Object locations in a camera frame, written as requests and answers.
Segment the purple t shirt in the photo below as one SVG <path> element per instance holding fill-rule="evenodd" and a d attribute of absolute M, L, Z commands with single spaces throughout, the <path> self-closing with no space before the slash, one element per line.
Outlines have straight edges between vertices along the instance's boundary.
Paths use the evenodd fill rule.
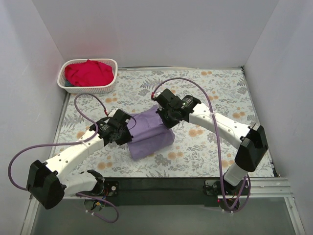
<path fill-rule="evenodd" d="M 128 143 L 131 158 L 135 161 L 147 157 L 169 145 L 172 145 L 175 134 L 167 129 L 157 114 L 157 105 L 134 114 L 128 123 L 132 141 Z"/>

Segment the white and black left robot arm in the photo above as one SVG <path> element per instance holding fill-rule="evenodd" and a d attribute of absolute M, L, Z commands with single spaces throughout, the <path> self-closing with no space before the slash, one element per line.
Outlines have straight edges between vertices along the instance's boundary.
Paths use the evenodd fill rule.
<path fill-rule="evenodd" d="M 104 177 L 95 170 L 87 170 L 76 177 L 69 174 L 89 155 L 109 143 L 123 145 L 132 140 L 127 127 L 130 120 L 103 118 L 92 125 L 85 134 L 57 156 L 40 162 L 36 160 L 29 169 L 27 191 L 47 210 L 55 207 L 65 196 L 86 192 L 92 196 L 104 190 Z"/>

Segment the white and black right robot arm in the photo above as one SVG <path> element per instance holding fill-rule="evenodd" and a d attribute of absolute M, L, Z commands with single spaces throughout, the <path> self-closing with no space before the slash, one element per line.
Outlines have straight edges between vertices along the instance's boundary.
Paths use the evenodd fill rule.
<path fill-rule="evenodd" d="M 238 151 L 234 163 L 223 176 L 224 182 L 236 187 L 249 172 L 254 172 L 268 150 L 263 126 L 248 126 L 221 114 L 212 113 L 204 103 L 197 101 L 159 101 L 157 113 L 164 125 L 172 128 L 180 121 L 199 125 L 229 142 Z"/>

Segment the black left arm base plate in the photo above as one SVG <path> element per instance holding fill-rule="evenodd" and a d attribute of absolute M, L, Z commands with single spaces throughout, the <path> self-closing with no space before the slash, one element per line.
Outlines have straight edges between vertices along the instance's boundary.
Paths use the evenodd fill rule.
<path fill-rule="evenodd" d="M 97 182 L 96 185 L 90 190 L 80 191 L 85 195 L 96 197 L 116 196 L 118 194 L 119 182 L 118 181 L 104 181 Z"/>

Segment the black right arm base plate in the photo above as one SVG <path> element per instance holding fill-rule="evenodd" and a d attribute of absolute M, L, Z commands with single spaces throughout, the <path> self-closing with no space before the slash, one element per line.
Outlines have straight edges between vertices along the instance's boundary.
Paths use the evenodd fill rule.
<path fill-rule="evenodd" d="M 248 184 L 247 182 L 244 182 L 244 180 L 241 180 L 240 183 L 237 186 L 232 186 L 231 184 L 224 181 L 224 193 L 226 196 L 237 196 L 239 194 L 240 188 L 242 186 L 242 183 L 244 183 L 244 187 L 242 190 L 241 195 L 247 195 L 248 194 Z M 221 182 L 220 180 L 206 180 L 205 185 L 203 186 L 203 190 L 207 195 L 222 195 L 222 188 L 221 188 Z"/>

